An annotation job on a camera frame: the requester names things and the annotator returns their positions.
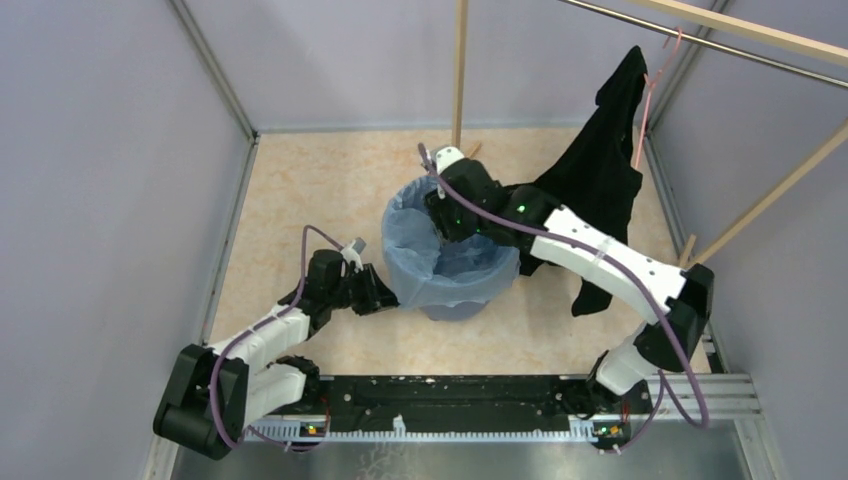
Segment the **light blue trash bag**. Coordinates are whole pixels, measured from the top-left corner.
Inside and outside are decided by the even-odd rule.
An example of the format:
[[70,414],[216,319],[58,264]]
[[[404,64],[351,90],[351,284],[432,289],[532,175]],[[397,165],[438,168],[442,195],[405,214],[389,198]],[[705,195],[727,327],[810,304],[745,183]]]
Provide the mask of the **light blue trash bag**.
[[448,243],[439,236],[425,207],[437,181],[419,177],[392,197],[381,222],[382,253],[390,289],[404,309],[490,302],[519,274],[519,251],[474,235]]

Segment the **blue plastic trash bin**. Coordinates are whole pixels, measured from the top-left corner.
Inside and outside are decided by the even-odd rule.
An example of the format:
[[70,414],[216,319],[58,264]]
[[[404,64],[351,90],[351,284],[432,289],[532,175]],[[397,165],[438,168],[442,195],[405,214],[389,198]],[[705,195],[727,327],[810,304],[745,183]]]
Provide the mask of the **blue plastic trash bin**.
[[426,305],[419,310],[432,321],[464,321],[482,312],[490,303],[490,300],[463,301],[452,305]]

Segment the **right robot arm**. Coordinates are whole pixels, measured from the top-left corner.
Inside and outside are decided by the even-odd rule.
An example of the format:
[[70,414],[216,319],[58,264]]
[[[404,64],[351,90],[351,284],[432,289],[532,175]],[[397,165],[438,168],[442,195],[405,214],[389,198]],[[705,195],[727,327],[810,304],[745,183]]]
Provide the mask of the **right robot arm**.
[[438,187],[426,197],[449,241],[481,235],[499,246],[565,268],[630,306],[641,325],[602,355],[586,385],[589,404],[612,412],[632,387],[658,371],[692,378],[691,358],[712,311],[715,274],[644,255],[605,234],[532,186],[508,190],[481,162],[455,149],[422,165]]

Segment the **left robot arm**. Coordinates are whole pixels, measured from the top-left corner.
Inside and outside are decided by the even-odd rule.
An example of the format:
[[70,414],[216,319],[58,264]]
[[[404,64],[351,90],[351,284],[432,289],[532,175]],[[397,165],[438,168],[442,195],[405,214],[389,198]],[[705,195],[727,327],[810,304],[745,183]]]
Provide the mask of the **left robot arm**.
[[319,249],[302,264],[293,291],[251,326],[177,355],[154,415],[155,435],[220,460],[253,423],[284,406],[319,404],[320,370],[289,349],[315,336],[333,312],[367,316],[398,307],[396,295],[353,247]]

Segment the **black hanging garment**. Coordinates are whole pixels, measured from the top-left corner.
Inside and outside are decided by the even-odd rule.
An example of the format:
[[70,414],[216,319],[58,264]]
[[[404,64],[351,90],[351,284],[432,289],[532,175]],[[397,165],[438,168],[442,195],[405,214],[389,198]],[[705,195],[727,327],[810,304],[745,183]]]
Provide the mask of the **black hanging garment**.
[[632,47],[595,96],[596,110],[561,157],[531,185],[617,241],[628,225],[643,175],[631,166],[633,123],[647,65]]

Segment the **pink clothes hanger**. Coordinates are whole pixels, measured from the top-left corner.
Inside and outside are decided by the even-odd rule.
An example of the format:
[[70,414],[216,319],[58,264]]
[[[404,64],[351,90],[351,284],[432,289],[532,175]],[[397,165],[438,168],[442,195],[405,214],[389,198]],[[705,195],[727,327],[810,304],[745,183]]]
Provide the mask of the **pink clothes hanger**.
[[655,92],[657,86],[659,85],[659,83],[661,82],[661,80],[662,80],[662,78],[665,74],[665,71],[668,70],[672,66],[673,60],[677,56],[677,52],[679,51],[680,45],[681,45],[682,40],[683,40],[683,29],[681,27],[676,27],[674,29],[674,31],[676,33],[676,35],[673,37],[674,44],[673,44],[672,50],[670,51],[670,53],[669,53],[668,57],[666,58],[665,62],[663,63],[663,65],[659,69],[656,70],[656,72],[653,76],[649,76],[648,74],[644,75],[647,93],[646,93],[645,101],[644,101],[644,109],[643,109],[640,129],[639,129],[638,141],[637,141],[637,144],[636,144],[635,155],[634,155],[632,163],[631,163],[631,166],[634,170],[639,170],[639,167],[640,167],[641,162],[642,162],[642,156],[643,156],[643,152],[644,152],[644,144],[645,144],[645,139],[646,139],[646,135],[647,135],[648,119],[649,119],[649,115],[651,113],[651,105],[652,105],[652,102],[653,102],[654,92]]

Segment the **metal hanging rod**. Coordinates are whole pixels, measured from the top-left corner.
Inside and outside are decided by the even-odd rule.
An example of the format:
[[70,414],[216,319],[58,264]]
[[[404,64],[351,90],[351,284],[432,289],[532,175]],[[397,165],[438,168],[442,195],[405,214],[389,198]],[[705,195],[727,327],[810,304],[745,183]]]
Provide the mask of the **metal hanging rod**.
[[823,83],[829,86],[837,87],[842,90],[847,89],[847,81],[838,79],[829,75],[825,75],[819,72],[814,72],[811,70],[807,70],[796,65],[792,65],[789,63],[785,63],[773,58],[769,58],[766,56],[758,55],[753,52],[749,52],[746,50],[741,50],[726,44],[717,43],[711,40],[706,39],[705,37],[699,37],[697,35],[692,35],[688,33],[678,33],[676,30],[660,25],[655,22],[651,22],[642,18],[638,18],[635,16],[631,16],[622,12],[619,12],[614,9],[602,7],[600,5],[596,5],[593,3],[585,2],[585,1],[573,1],[573,0],[563,0],[563,4],[577,7],[582,10],[589,11],[591,13],[595,13],[610,19],[614,19],[644,30],[648,30],[654,33],[658,33],[664,35],[668,38],[680,38],[682,41],[685,41],[689,44],[696,45],[699,47],[704,47],[709,50],[713,50],[719,53],[723,53],[726,55],[730,55],[732,57],[736,57],[742,60],[746,60],[752,63],[760,64],[763,66],[767,66],[769,68],[783,71],[786,73],[790,73],[796,76],[804,77],[806,79],[814,80],[819,83]]

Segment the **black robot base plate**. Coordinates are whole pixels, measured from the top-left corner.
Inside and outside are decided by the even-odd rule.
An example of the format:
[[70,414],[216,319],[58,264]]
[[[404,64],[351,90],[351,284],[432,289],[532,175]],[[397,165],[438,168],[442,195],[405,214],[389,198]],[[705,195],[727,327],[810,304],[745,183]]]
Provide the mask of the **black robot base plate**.
[[591,389],[582,376],[339,375],[308,384],[300,402],[274,413],[329,420],[332,433],[388,432],[397,418],[412,433],[530,433],[651,408],[644,381],[614,397]]

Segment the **wooden clothes rack frame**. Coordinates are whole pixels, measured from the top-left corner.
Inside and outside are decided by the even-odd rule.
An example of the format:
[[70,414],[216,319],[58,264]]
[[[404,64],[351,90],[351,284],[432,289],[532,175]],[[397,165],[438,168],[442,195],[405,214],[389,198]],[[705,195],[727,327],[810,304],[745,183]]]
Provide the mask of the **wooden clothes rack frame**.
[[[632,48],[650,71],[658,33],[557,1],[469,7],[469,126],[584,123]],[[846,118],[844,89],[704,51],[679,86],[665,72],[647,108],[653,149],[703,250]],[[821,274],[847,265],[847,149],[840,146],[710,260],[715,269]]]

